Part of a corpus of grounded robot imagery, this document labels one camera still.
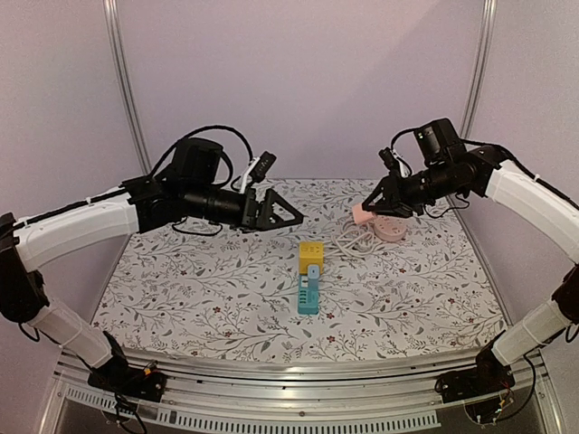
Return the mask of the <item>pink charger cube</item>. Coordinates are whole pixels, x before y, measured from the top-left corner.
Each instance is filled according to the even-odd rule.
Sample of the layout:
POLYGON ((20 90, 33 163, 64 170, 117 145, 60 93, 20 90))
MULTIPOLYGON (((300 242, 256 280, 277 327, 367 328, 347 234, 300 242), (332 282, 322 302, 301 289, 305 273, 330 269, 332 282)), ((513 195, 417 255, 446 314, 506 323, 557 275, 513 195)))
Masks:
POLYGON ((363 225, 372 221, 376 214, 374 212, 368 212, 363 209, 361 203, 358 203, 352 208, 353 220, 356 225, 363 225))

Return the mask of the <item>yellow cube socket adapter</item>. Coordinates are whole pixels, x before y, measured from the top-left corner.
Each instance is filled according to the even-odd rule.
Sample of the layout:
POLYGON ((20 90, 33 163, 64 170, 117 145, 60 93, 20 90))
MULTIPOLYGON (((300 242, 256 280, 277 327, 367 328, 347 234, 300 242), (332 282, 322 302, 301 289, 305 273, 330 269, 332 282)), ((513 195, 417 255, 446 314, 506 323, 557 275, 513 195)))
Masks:
POLYGON ((299 274, 307 275, 308 267, 315 265, 323 272, 324 243, 319 241, 301 241, 299 243, 299 274))

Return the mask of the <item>blue charger cube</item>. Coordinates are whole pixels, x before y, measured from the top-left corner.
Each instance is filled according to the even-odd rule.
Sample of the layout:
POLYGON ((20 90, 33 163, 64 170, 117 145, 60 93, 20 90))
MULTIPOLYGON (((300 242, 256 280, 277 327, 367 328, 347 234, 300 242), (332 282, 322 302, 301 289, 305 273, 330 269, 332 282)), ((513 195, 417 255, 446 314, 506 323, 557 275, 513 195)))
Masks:
POLYGON ((318 265, 310 265, 307 268, 307 277, 309 280, 319 280, 321 269, 318 265))

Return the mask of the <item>teal power strip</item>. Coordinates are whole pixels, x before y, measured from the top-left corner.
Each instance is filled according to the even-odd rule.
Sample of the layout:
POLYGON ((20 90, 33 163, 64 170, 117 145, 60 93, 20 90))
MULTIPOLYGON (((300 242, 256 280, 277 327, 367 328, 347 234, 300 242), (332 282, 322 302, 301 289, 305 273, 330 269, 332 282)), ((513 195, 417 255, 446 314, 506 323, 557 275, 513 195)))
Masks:
POLYGON ((319 312, 319 275, 300 275, 298 283, 298 313, 317 315, 319 312))

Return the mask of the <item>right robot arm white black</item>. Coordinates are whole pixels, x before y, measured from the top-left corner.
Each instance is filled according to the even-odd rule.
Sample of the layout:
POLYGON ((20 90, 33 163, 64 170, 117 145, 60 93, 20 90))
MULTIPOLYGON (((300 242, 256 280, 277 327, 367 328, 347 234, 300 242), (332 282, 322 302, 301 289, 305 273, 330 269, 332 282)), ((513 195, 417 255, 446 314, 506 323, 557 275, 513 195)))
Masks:
MULTIPOLYGON (((514 212, 544 233, 573 262, 578 261, 578 206, 526 169, 505 147, 459 137, 448 118, 411 129, 425 168, 403 175, 394 148, 379 155, 388 170, 363 201, 367 212, 397 218, 422 215, 450 194, 474 193, 514 212)), ((503 370, 578 322, 578 269, 572 268, 546 302, 480 351, 468 375, 474 393, 486 394, 503 370)))

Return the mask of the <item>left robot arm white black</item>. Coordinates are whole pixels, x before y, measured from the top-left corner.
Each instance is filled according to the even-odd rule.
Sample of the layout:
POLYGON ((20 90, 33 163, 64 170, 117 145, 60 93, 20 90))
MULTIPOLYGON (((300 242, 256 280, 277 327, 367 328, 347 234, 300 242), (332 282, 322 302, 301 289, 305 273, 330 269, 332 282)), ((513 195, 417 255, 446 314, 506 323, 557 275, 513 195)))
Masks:
POLYGON ((301 212, 261 182, 275 161, 263 153, 251 158, 238 191, 215 180, 220 163, 231 161, 223 146, 191 133, 167 151, 170 163, 120 186, 61 209, 34 217, 1 217, 1 314, 27 324, 59 346, 76 353, 114 392, 127 392, 134 373, 122 349, 108 333, 82 320, 44 292, 42 266, 101 241, 146 233, 192 217, 241 231, 272 231, 303 222, 301 212))

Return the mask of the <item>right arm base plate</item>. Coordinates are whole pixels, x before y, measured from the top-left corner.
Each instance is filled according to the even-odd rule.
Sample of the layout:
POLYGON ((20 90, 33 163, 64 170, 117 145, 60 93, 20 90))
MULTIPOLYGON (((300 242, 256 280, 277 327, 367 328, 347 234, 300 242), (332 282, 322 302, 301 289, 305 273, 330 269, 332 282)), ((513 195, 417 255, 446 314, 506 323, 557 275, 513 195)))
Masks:
POLYGON ((510 367, 488 371, 479 367, 452 370, 437 377, 434 390, 444 403, 464 401, 512 388, 515 378, 510 367))

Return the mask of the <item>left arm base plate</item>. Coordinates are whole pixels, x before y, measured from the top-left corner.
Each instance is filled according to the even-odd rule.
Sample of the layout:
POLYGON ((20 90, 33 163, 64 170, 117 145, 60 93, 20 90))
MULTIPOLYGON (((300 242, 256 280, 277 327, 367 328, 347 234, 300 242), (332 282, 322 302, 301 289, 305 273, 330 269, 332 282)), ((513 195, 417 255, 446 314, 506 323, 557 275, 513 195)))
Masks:
POLYGON ((167 376, 158 370, 157 361, 133 367, 124 359, 110 359, 100 368, 91 368, 88 385, 119 395, 161 402, 167 376))

